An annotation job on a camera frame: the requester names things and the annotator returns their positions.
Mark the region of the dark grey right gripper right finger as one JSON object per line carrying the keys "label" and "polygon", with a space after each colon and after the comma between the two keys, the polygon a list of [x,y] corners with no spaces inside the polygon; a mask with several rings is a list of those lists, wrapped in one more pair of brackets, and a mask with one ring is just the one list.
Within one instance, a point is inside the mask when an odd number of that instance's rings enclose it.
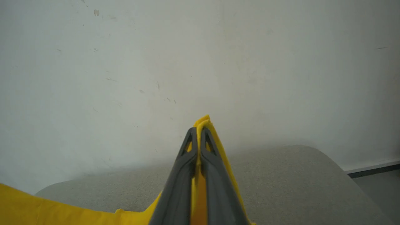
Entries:
{"label": "dark grey right gripper right finger", "polygon": [[249,225],[211,131],[203,128],[200,141],[201,172],[206,180],[207,223]]}

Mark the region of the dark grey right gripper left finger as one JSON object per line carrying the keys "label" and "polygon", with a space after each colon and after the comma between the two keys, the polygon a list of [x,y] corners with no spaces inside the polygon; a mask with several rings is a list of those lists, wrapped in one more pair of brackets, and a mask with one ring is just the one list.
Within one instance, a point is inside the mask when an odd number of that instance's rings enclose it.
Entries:
{"label": "dark grey right gripper left finger", "polygon": [[150,225],[189,225],[191,220],[192,178],[198,155],[196,127],[187,131]]}

